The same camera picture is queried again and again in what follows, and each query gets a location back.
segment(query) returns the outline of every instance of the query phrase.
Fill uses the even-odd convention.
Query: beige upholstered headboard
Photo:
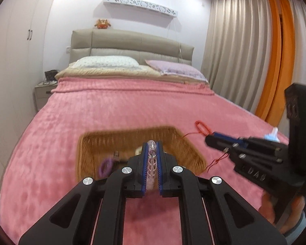
[[[139,64],[145,60],[164,60],[192,64],[194,47],[177,41],[143,33],[116,29],[74,30],[69,63],[86,56],[123,55]]]

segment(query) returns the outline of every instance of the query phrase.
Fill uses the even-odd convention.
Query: electrical cord
[[[54,85],[57,82],[58,82],[57,80],[46,80],[46,81],[43,82],[43,85],[45,85],[45,86]]]
[[[208,136],[208,135],[213,134],[212,130],[205,123],[203,123],[201,120],[197,120],[195,122],[195,128],[196,128],[197,131],[192,132],[192,133],[187,133],[182,138],[186,137],[187,135],[197,135],[197,134],[200,134],[200,135],[203,135],[203,136]],[[228,153],[224,153],[221,157],[216,158],[215,160],[213,160],[212,163],[210,165],[208,165],[205,168],[204,171],[207,170],[206,173],[208,173],[210,168],[212,168],[213,166],[218,164],[220,160],[223,160],[223,159],[227,158],[228,156],[229,156]]]
[[[173,23],[174,28],[175,28],[175,19],[172,19],[172,23]],[[182,63],[184,63],[184,60],[183,60],[182,55],[181,55],[180,43],[179,43],[179,40],[178,40],[178,36],[177,36],[177,31],[176,31],[176,30],[175,30],[175,38],[176,38],[176,40],[177,40],[177,42],[178,42],[178,46],[179,46],[179,53],[180,53],[180,58],[181,58],[181,61],[182,61]]]

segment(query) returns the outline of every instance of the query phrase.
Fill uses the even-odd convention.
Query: red string
[[[208,136],[208,135],[211,135],[213,134],[212,130],[205,124],[203,123],[202,121],[200,120],[197,120],[195,122],[195,127],[196,127],[196,130],[195,132],[192,132],[192,133],[187,133],[185,134],[182,138],[184,138],[185,136],[187,135],[197,135],[197,134],[201,134],[203,136]],[[207,169],[207,173],[208,171],[210,170],[210,168],[212,168],[213,166],[215,166],[216,164],[219,163],[220,160],[223,160],[225,158],[227,158],[229,155],[227,153],[224,153],[220,158],[216,158],[215,160],[212,161],[212,163],[210,165],[208,165],[205,170]]]
[[[210,168],[212,168],[213,166],[215,166],[216,164],[218,164],[220,160],[223,160],[223,159],[227,158],[228,156],[229,156],[229,154],[224,153],[220,158],[217,158],[217,159],[213,160],[212,163],[206,167],[206,169],[207,169],[207,172],[206,172],[206,173],[209,172]]]
[[[196,127],[196,130],[195,132],[193,133],[187,133],[185,134],[182,138],[184,138],[185,136],[187,135],[195,135],[195,134],[201,134],[201,135],[204,135],[204,136],[208,136],[208,135],[211,135],[213,132],[211,131],[211,129],[205,124],[203,123],[202,121],[200,120],[197,120],[195,122],[195,127]]]

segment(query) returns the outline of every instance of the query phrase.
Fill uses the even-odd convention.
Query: wall shelf
[[[171,8],[168,8],[162,5],[158,5],[155,3],[151,3],[151,2],[142,1],[142,0],[104,0],[104,2],[136,6],[136,7],[152,10],[155,12],[160,12],[162,14],[167,14],[174,18],[178,16],[178,12]]]

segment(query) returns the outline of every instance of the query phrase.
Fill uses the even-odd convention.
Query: nightstand drawer
[[[36,99],[36,107],[38,111],[44,107],[44,105],[48,102],[48,98]]]
[[[52,94],[51,90],[55,89],[57,86],[45,86],[45,87],[36,87],[35,96],[37,99],[46,98],[48,99]]]

